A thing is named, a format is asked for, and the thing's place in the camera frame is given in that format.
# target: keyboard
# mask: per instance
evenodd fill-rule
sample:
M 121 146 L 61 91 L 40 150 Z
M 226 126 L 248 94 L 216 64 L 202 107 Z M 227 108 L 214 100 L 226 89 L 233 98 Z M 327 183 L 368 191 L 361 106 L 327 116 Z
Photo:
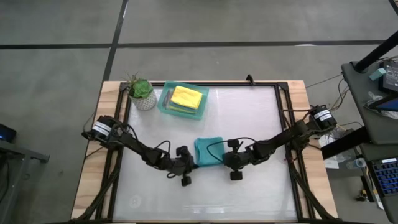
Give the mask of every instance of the keyboard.
M 398 158 L 372 161 L 371 165 L 377 178 L 379 194 L 382 196 L 398 195 Z

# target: yellow sponge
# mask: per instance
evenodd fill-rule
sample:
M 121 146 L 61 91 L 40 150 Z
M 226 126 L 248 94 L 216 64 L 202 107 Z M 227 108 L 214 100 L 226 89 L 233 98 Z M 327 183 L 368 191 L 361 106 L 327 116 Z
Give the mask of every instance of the yellow sponge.
M 176 86 L 171 97 L 171 102 L 186 106 L 187 108 L 198 109 L 202 94 L 182 86 Z

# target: potted plant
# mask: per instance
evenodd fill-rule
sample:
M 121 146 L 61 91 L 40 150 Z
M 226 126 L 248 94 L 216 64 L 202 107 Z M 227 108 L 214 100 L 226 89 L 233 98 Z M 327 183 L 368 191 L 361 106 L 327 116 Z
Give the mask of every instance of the potted plant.
M 149 110 L 156 105 L 157 98 L 154 88 L 148 80 L 137 78 L 137 74 L 129 76 L 129 97 L 139 110 Z

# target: teal plastic tray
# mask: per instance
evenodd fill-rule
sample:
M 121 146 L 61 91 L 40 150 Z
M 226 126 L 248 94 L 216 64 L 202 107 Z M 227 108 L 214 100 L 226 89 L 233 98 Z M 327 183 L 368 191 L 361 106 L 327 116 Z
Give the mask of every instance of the teal plastic tray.
M 183 86 L 187 87 L 191 90 L 196 90 L 199 91 L 203 94 L 201 98 L 201 102 L 198 107 L 198 111 L 196 114 L 188 114 L 184 112 L 178 112 L 175 110 L 169 110 L 164 107 L 163 102 L 164 99 L 167 95 L 167 92 L 169 90 L 173 90 L 176 86 Z M 203 117 L 203 113 L 205 112 L 206 108 L 206 101 L 207 101 L 207 96 L 209 94 L 209 88 L 203 87 L 203 86 L 196 86 L 196 85 L 191 85 L 191 84 L 186 84 L 186 83 L 180 83 L 180 82 L 174 82 L 174 81 L 166 81 L 162 90 L 162 94 L 160 96 L 159 101 L 157 102 L 157 107 L 160 109 L 162 113 L 167 113 L 175 116 L 181 116 L 183 118 L 190 118 L 190 119 L 196 119 L 196 120 L 201 120 Z

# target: white plant pot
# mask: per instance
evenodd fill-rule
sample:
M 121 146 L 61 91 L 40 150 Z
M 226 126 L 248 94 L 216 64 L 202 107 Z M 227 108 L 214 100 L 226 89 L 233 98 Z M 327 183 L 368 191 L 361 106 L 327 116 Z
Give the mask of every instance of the white plant pot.
M 129 97 L 136 106 L 136 108 L 139 110 L 150 110 L 157 103 L 155 91 L 152 91 L 152 93 L 150 93 L 150 95 L 147 98 L 134 98 L 132 96 Z

